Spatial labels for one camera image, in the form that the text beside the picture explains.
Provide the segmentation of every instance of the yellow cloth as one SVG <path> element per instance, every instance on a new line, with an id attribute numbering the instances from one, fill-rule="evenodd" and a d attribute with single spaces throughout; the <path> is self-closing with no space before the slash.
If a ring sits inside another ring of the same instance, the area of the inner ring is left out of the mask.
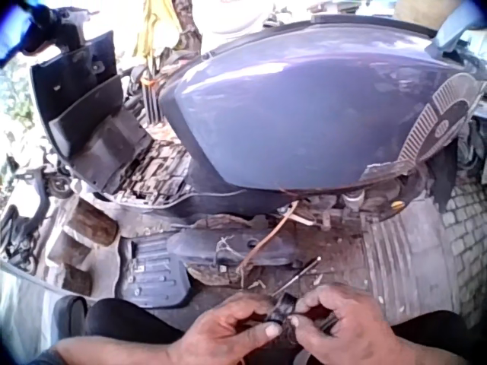
<path id="1" fill-rule="evenodd" d="M 134 56 L 157 56 L 165 47 L 173 48 L 182 31 L 171 0 L 145 0 L 144 24 L 138 34 Z"/>

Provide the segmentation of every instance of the wheel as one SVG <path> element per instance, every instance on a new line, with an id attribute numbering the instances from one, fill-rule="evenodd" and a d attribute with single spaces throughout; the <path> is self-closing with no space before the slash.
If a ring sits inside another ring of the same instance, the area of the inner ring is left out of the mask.
<path id="1" fill-rule="evenodd" d="M 51 176 L 47 180 L 47 190 L 49 194 L 58 199 L 67 199 L 73 195 L 69 187 L 71 180 L 67 176 Z"/>

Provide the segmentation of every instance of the stone pavement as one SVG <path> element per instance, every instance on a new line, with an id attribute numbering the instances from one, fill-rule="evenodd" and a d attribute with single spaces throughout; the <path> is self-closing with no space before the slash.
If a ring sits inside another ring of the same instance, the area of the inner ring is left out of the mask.
<path id="1" fill-rule="evenodd" d="M 487 190 L 475 179 L 457 180 L 443 214 L 447 242 L 454 254 L 460 314 L 469 327 L 480 318 L 487 288 Z"/>

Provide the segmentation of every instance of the black pants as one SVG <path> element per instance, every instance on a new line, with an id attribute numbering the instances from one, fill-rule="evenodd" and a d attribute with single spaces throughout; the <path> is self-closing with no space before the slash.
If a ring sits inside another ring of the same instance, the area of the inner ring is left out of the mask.
<path id="1" fill-rule="evenodd" d="M 86 335 L 146 344 L 171 344 L 183 333 L 134 304 L 118 299 L 96 303 L 86 318 Z M 394 333 L 416 344 L 441 348 L 473 363 L 487 363 L 487 348 L 456 313 L 438 311 L 393 326 Z"/>

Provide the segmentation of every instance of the fingernail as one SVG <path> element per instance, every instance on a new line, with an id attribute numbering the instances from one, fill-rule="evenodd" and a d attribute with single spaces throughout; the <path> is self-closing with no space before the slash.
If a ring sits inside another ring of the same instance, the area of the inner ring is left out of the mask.
<path id="1" fill-rule="evenodd" d="M 299 320 L 298 320 L 298 318 L 297 318 L 297 317 L 292 316 L 292 317 L 291 317 L 291 324 L 292 324 L 292 326 L 293 326 L 293 327 L 298 327 L 298 325 L 299 325 Z"/>
<path id="2" fill-rule="evenodd" d="M 266 327 L 266 335 L 268 338 L 275 338 L 281 334 L 282 328 L 277 323 L 270 323 Z"/>

